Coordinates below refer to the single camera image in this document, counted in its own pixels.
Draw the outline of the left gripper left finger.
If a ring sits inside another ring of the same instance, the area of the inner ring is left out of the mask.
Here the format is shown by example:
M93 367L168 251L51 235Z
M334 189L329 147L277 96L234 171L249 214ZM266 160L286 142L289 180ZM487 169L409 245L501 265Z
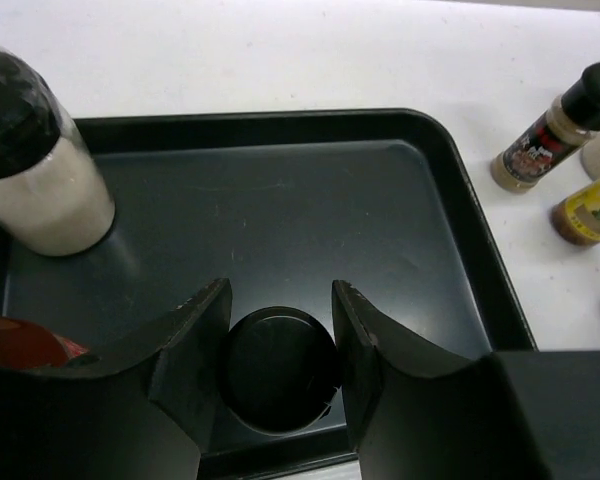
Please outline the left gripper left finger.
M0 479L194 479L208 449L231 285L63 367L0 367Z

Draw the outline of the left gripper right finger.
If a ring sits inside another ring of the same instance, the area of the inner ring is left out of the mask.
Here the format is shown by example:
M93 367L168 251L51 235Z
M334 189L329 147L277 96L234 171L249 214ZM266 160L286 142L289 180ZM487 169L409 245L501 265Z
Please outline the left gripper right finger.
M546 479L493 355L471 360L332 284L350 444L364 479Z

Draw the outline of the black-capped pepper shaker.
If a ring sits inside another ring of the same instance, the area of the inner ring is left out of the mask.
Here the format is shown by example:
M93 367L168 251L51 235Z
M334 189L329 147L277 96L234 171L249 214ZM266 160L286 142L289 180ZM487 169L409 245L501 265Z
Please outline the black-capped pepper shaker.
M242 424L280 436L329 412L342 371L334 340L321 322L296 308L272 306L229 330L218 353L217 385Z

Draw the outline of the red chili sauce bottle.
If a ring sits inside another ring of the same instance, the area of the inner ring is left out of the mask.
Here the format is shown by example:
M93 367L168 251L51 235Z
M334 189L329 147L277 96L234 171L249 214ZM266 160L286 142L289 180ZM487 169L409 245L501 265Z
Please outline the red chili sauce bottle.
M86 347L28 321L0 316L0 366L17 370L62 367Z

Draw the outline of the white salt dispenser bottle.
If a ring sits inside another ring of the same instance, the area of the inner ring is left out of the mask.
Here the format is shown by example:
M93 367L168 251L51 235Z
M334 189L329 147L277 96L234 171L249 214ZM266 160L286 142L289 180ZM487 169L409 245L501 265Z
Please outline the white salt dispenser bottle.
M110 230L116 206L43 77L0 50L0 226L30 250L68 256Z

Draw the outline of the brown-capped yellow sauce bottle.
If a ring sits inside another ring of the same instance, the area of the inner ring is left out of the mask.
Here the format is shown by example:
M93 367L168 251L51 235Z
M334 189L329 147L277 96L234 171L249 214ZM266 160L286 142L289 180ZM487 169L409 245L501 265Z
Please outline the brown-capped yellow sauce bottle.
M566 197L551 210L554 230L578 246L600 243L600 179Z

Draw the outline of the black-capped spice jar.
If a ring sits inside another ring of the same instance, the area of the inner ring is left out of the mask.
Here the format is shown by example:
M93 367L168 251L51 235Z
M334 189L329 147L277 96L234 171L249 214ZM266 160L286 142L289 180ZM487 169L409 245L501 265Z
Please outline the black-capped spice jar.
M491 161L493 180L523 194L600 133L600 62L554 99L550 107Z

